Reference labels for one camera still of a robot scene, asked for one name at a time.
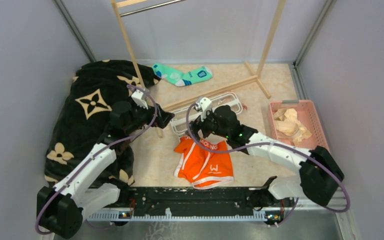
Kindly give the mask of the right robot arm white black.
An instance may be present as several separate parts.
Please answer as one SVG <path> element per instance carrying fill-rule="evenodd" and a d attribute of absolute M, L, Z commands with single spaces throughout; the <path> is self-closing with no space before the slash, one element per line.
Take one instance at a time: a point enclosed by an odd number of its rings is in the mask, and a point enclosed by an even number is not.
<path fill-rule="evenodd" d="M 212 109 L 210 104 L 194 103 L 186 112 L 187 133 L 199 145 L 210 135 L 222 137 L 227 150 L 218 154 L 242 152 L 261 157 L 286 167 L 295 174 L 289 177 L 270 177 L 261 188 L 261 199 L 267 206 L 275 206 L 286 198 L 306 198 L 328 208 L 337 190 L 342 190 L 346 207 L 351 201 L 345 189 L 342 170 L 330 152 L 323 146 L 302 148 L 268 137 L 255 128 L 240 123 L 236 113 L 228 105 Z"/>

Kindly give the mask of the wooden drying rack frame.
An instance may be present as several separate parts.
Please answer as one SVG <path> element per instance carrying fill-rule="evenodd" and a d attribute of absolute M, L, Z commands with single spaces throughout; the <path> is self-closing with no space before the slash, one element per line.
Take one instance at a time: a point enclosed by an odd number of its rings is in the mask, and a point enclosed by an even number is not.
<path fill-rule="evenodd" d="M 139 82 L 140 82 L 141 86 L 145 87 L 146 85 L 144 83 L 144 80 L 143 80 L 141 71 L 139 69 L 136 57 L 134 55 L 133 48 L 132 48 L 131 42 L 129 40 L 129 37 L 128 37 L 128 34 L 127 34 L 127 30 L 126 30 L 125 24 L 124 24 L 124 22 L 122 20 L 122 17 L 128 16 L 128 15 L 133 15 L 133 14 L 140 13 L 140 12 L 149 11 L 149 10 L 160 8 L 160 7 L 163 7 L 163 6 L 177 4 L 179 1 L 178 0 L 170 0 L 170 1 L 166 1 L 166 2 L 163 2 L 163 3 L 159 3 L 159 4 L 154 4 L 154 5 L 151 5 L 149 7 L 142 8 L 140 10 L 135 10 L 135 11 L 131 11 L 131 12 L 128 12 L 128 13 L 123 13 L 123 14 L 121 14 L 120 11 L 119 11 L 119 9 L 121 9 L 121 8 L 128 7 L 128 6 L 133 6 L 133 5 L 139 4 L 141 2 L 142 2 L 141 0 L 124 0 L 124 1 L 120 1 L 120 2 L 117 2 L 115 0 L 111 0 L 110 4 L 111 4 L 111 7 L 112 7 L 113 12 L 115 14 L 115 17 L 117 19 L 120 31 L 121 31 L 123 39 L 125 41 L 125 45 L 127 47 L 127 50 L 128 50 L 129 56 L 131 58 L 133 67 L 135 69 L 136 75 L 137 75 L 137 77 L 139 79 Z M 215 88 L 215 89 L 208 90 L 208 91 L 205 91 L 205 92 L 201 92 L 201 93 L 199 93 L 199 94 L 197 94 L 195 96 L 192 96 L 192 97 L 189 97 L 189 98 L 185 98 L 183 100 L 179 100 L 179 101 L 170 103 L 170 104 L 166 105 L 164 107 L 164 109 L 167 110 L 167 111 L 173 111 L 173 110 L 175 110 L 177 108 L 182 108 L 182 107 L 184 107 L 184 106 L 186 106 L 188 104 L 194 103 L 195 99 L 197 99 L 198 97 L 201 97 L 201 96 L 212 97 L 214 95 L 218 95 L 218 94 L 224 93 L 224 92 L 229 91 L 229 90 L 234 90 L 236 88 L 240 88 L 240 87 L 243 87 L 245 85 L 252 84 L 252 83 L 256 83 L 258 85 L 259 89 L 266 96 L 266 98 L 270 99 L 271 98 L 271 94 L 269 93 L 267 88 L 261 82 L 261 75 L 262 75 L 262 71 L 263 71 L 263 68 L 265 66 L 265 63 L 266 63 L 266 60 L 267 60 L 267 57 L 268 57 L 271 45 L 273 43 L 274 36 L 275 36 L 276 31 L 277 31 L 277 28 L 278 28 L 278 25 L 279 25 L 279 22 L 280 22 L 280 19 L 281 19 L 281 16 L 282 16 L 285 4 L 286 4 L 285 0 L 278 0 L 277 1 L 277 6 L 276 6 L 275 13 L 274 13 L 274 17 L 273 17 L 271 25 L 270 25 L 269 33 L 267 35 L 267 38 L 266 38 L 266 41 L 265 41 L 265 45 L 264 45 L 264 49 L 262 51 L 262 55 L 261 55 L 261 58 L 259 60 L 259 64 L 258 64 L 258 68 L 257 68 L 256 72 L 253 72 L 250 69 L 249 71 L 250 71 L 251 76 L 249 76 L 247 78 L 244 78 L 244 79 L 241 79 L 241 80 L 237 80 L 237 81 L 231 82 L 231 83 L 229 83 L 229 84 L 227 84 L 227 85 L 225 85 L 223 87 L 219 87 L 219 88 Z"/>

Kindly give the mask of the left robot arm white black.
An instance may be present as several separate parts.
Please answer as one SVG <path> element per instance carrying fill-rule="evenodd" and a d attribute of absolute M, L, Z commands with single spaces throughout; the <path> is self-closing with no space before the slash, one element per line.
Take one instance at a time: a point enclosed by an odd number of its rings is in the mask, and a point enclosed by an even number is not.
<path fill-rule="evenodd" d="M 90 188 L 104 170 L 117 159 L 116 146 L 140 136 L 150 127 L 164 129 L 174 118 L 159 104 L 119 101 L 113 105 L 103 133 L 86 157 L 53 187 L 37 194 L 35 230 L 40 235 L 73 237 L 89 216 L 105 206 L 124 207 L 130 193 L 113 183 Z"/>

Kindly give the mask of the orange underwear white trim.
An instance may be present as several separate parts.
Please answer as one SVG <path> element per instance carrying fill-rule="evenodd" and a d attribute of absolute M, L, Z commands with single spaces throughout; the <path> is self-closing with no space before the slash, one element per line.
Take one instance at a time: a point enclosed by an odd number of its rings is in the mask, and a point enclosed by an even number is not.
<path fill-rule="evenodd" d="M 174 152 L 180 154 L 179 163 L 174 176 L 186 179 L 197 190 L 208 190 L 234 182 L 234 171 L 229 153 L 214 153 L 214 151 L 227 151 L 225 141 L 211 143 L 205 139 L 200 140 L 199 147 L 189 136 L 179 139 Z"/>

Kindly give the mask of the pink perforated plastic basket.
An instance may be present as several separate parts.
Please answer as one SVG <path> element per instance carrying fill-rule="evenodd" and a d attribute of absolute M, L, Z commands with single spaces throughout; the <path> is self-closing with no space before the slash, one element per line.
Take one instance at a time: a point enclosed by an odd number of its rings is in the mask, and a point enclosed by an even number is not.
<path fill-rule="evenodd" d="M 312 136 L 303 140 L 298 146 L 292 144 L 288 139 L 279 138 L 275 131 L 273 115 L 282 108 L 292 108 L 297 111 L 297 118 L 312 133 Z M 321 146 L 329 150 L 327 139 L 322 128 L 315 104 L 311 100 L 279 100 L 269 103 L 267 119 L 270 127 L 271 137 L 294 147 L 315 149 Z"/>

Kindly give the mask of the white plastic clip hanger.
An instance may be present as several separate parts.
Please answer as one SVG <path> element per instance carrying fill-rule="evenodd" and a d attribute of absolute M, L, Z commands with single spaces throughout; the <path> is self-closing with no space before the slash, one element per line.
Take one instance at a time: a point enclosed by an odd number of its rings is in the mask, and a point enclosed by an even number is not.
<path fill-rule="evenodd" d="M 220 106 L 230 106 L 231 110 L 235 114 L 239 115 L 244 110 L 244 106 L 242 105 L 238 96 L 232 91 L 228 91 L 216 96 L 211 96 L 209 99 L 211 100 L 213 111 Z M 173 132 L 178 136 L 183 135 L 187 131 L 186 114 L 189 106 L 190 104 L 170 111 L 175 114 L 174 118 L 170 121 L 170 126 Z"/>

